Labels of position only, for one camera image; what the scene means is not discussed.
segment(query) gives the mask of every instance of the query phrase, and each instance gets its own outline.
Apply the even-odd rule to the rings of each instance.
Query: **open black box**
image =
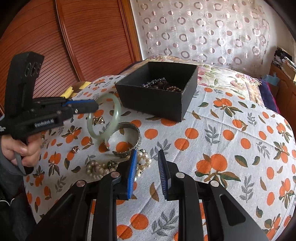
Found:
[[[163,77],[183,92],[141,86]],[[197,87],[197,66],[148,62],[121,79],[115,87],[124,107],[181,122]]]

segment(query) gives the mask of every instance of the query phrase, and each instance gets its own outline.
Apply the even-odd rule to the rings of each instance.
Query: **wooden furniture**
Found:
[[[78,81],[118,74],[141,60],[129,0],[20,0],[0,39],[0,104],[15,54],[45,56],[34,97],[59,96]]]
[[[289,122],[293,133],[296,133],[296,85],[280,68],[271,64],[269,74],[273,76],[274,73],[280,79],[275,98],[276,104],[280,114]]]

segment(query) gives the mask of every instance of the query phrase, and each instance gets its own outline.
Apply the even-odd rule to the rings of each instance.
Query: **metal bangle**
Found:
[[[121,158],[124,158],[124,157],[127,157],[128,155],[131,154],[132,149],[138,149],[139,148],[139,146],[141,144],[142,137],[141,137],[141,133],[140,133],[139,128],[136,125],[134,125],[133,123],[121,122],[121,123],[118,124],[118,126],[117,126],[117,128],[115,129],[114,132],[116,132],[116,131],[118,131],[118,130],[120,130],[122,128],[130,128],[130,129],[135,130],[138,133],[137,143],[132,148],[129,148],[128,151],[125,151],[125,152],[112,151],[115,156],[119,156]]]

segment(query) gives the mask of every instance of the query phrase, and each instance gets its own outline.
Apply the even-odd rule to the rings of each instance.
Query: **bedspread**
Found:
[[[100,78],[73,99],[95,99],[108,92],[117,95],[114,83],[122,77]],[[106,99],[99,108],[95,116],[103,116],[106,124],[94,128],[103,131],[112,118],[113,102]],[[86,116],[75,115],[63,127],[42,134],[39,164],[24,177],[37,222],[77,180],[94,181],[86,174],[88,161],[118,160],[91,139]],[[230,92],[198,85],[181,123],[126,108],[121,121],[139,127],[141,148],[153,161],[134,183],[133,198],[117,201],[119,240],[177,240],[178,202],[163,198],[157,165],[160,149],[168,161],[177,163],[180,171],[195,180],[219,181],[270,240],[275,240],[291,219],[296,144],[282,116]],[[112,150],[121,151],[134,141],[132,130],[124,129],[113,134],[109,143]],[[80,150],[74,154],[71,149],[76,145]],[[197,205],[205,222],[202,204]]]

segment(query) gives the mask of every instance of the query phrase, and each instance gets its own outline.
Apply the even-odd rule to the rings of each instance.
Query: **jade bangle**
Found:
[[[93,128],[94,114],[89,113],[89,115],[87,117],[87,130],[89,131],[90,136],[92,138],[96,139],[100,144],[102,142],[104,142],[107,150],[109,151],[110,149],[109,149],[108,141],[109,141],[111,135],[114,133],[114,131],[117,128],[117,125],[119,123],[121,105],[120,105],[120,102],[119,102],[118,98],[115,95],[110,94],[110,93],[99,97],[98,99],[96,99],[96,102],[98,104],[100,104],[100,103],[103,102],[103,100],[105,100],[107,98],[112,99],[113,102],[114,102],[114,113],[113,113],[113,118],[112,118],[112,120],[110,122],[110,125],[108,126],[108,128],[102,134],[97,135],[94,132],[94,128]]]

